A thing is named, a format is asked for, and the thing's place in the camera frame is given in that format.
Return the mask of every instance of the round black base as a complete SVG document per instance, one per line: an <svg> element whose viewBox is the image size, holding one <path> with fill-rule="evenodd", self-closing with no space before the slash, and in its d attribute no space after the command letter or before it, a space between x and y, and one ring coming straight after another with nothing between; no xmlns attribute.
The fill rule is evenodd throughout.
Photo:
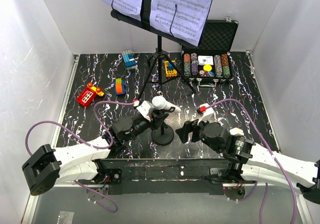
<svg viewBox="0 0 320 224"><path fill-rule="evenodd" d="M175 138L175 132L171 126L164 129L164 134L161 135L161 127L151 132L152 141L159 146L169 145Z"/></svg>

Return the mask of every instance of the microphone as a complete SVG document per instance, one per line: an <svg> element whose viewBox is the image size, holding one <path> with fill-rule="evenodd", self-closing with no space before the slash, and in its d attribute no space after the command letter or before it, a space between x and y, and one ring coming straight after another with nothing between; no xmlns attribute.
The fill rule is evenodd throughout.
<svg viewBox="0 0 320 224"><path fill-rule="evenodd" d="M173 113L179 113L181 112L181 109L180 107L166 101L166 99L159 95L159 96L155 96L153 99L152 99L152 105L158 109L158 110L166 110L166 111L169 111L170 109L174 108L174 111Z"/></svg>

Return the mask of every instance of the open aluminum case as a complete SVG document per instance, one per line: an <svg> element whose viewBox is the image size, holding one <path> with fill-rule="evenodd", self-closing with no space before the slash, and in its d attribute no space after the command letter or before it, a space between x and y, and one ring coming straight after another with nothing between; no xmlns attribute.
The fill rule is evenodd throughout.
<svg viewBox="0 0 320 224"><path fill-rule="evenodd" d="M225 20L207 20L203 29L200 45L195 48L182 46L182 72L184 71L184 54L196 53L198 56L228 55L230 77L203 77L199 74L189 77L191 82L198 82L199 87L215 87L217 83L229 83L234 79L233 61L230 49L239 23L227 16Z"/></svg>

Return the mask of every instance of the white wall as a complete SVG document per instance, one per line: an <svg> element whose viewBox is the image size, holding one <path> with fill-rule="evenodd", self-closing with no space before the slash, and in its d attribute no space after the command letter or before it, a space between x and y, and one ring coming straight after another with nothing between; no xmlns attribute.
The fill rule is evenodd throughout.
<svg viewBox="0 0 320 224"><path fill-rule="evenodd" d="M320 0L280 0L253 52L281 151L320 159ZM308 205L314 223L320 206Z"/></svg>
<svg viewBox="0 0 320 224"><path fill-rule="evenodd" d="M155 34L110 16L111 7L101 0L44 0L72 53L154 52ZM252 50L278 0L213 0L209 19L231 16L239 21L232 50ZM180 46L163 40L166 51Z"/></svg>
<svg viewBox="0 0 320 224"><path fill-rule="evenodd" d="M17 224L30 193L21 169L26 132L58 119L73 56L43 0L0 0L0 16L0 222ZM31 151L53 132L36 128Z"/></svg>

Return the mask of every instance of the music stand tripod legs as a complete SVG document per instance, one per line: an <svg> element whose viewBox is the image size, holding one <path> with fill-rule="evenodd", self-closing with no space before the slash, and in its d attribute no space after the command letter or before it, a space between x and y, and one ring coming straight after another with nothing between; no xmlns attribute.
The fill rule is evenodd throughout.
<svg viewBox="0 0 320 224"><path fill-rule="evenodd" d="M139 96L138 96L138 100L140 100L142 94L145 91L146 85L147 83L158 83L160 86L168 83L178 77L181 77L182 80L184 80L184 82L189 86L189 88L191 89L192 93L195 94L196 90L191 86L191 84L189 83L189 81L186 79L186 77L181 73L181 71L176 67L176 65L170 60L169 56L168 56L168 52L162 50L162 37L158 35L158 47L155 49L155 53L148 59L147 63L148 66L151 67L150 71L146 77L146 79L143 82L143 86L142 89L139 92ZM179 74L178 76L172 77L164 82L162 82L162 61L166 59L171 65L172 67L177 71L177 73ZM158 63L158 81L149 81L149 78L151 76L151 73L156 65L156 63Z"/></svg>

